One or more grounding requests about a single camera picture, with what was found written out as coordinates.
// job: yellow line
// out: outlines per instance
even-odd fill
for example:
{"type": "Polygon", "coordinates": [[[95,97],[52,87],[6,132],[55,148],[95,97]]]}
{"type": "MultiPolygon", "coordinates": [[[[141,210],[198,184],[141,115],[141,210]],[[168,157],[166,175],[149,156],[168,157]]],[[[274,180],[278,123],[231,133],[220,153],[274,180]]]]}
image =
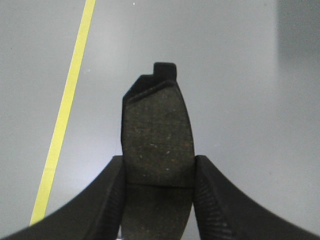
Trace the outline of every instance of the yellow line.
{"type": "Polygon", "coordinates": [[[71,106],[75,95],[79,71],[86,47],[88,32],[95,8],[95,3],[96,0],[85,1],[80,27],[78,35],[76,37],[70,68],[60,104],[60,109],[56,119],[49,152],[45,161],[45,166],[42,173],[38,193],[36,196],[30,225],[33,225],[38,221],[42,220],[46,214],[46,209],[55,177],[58,159],[62,143],[64,141],[71,106]]]}

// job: dark brown friction surface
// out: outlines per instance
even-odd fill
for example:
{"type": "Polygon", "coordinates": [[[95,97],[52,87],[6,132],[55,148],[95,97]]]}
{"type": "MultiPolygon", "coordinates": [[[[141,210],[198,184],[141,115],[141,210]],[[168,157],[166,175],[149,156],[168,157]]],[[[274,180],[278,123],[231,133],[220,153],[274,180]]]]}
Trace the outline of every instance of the dark brown friction surface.
{"type": "Polygon", "coordinates": [[[179,240],[192,206],[195,154],[176,66],[155,63],[123,98],[126,240],[179,240]]]}

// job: gray surface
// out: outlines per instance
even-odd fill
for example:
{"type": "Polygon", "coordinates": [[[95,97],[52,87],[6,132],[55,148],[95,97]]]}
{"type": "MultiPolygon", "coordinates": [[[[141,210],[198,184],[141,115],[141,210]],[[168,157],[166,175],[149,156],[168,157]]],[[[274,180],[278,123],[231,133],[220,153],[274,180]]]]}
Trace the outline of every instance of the gray surface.
{"type": "MultiPolygon", "coordinates": [[[[0,1],[0,237],[29,223],[84,2],[0,1]]],[[[121,154],[122,96],[168,61],[196,154],[320,235],[319,4],[97,1],[48,212],[121,154]]]]}

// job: ribbed rubber edge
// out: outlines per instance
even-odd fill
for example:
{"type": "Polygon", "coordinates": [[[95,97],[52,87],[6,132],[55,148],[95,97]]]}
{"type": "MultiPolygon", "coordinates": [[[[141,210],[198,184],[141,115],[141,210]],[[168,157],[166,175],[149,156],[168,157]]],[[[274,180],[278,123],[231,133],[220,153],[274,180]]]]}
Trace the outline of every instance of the ribbed rubber edge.
{"type": "Polygon", "coordinates": [[[193,205],[201,240],[238,240],[198,164],[195,176],[193,205]]]}
{"type": "Polygon", "coordinates": [[[119,232],[119,226],[125,206],[126,180],[125,165],[114,180],[111,194],[106,196],[104,206],[101,208],[99,217],[92,226],[91,233],[87,236],[88,240],[115,240],[119,232]]]}

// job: black clamp jaw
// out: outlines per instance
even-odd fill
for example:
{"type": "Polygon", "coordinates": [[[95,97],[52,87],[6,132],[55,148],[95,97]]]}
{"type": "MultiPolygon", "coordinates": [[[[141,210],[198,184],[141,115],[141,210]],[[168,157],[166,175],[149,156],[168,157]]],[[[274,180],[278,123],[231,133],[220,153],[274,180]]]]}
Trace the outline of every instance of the black clamp jaw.
{"type": "Polygon", "coordinates": [[[100,175],[44,220],[2,240],[179,240],[192,203],[201,240],[320,240],[266,210],[194,154],[173,63],[123,97],[121,143],[100,175]]]}

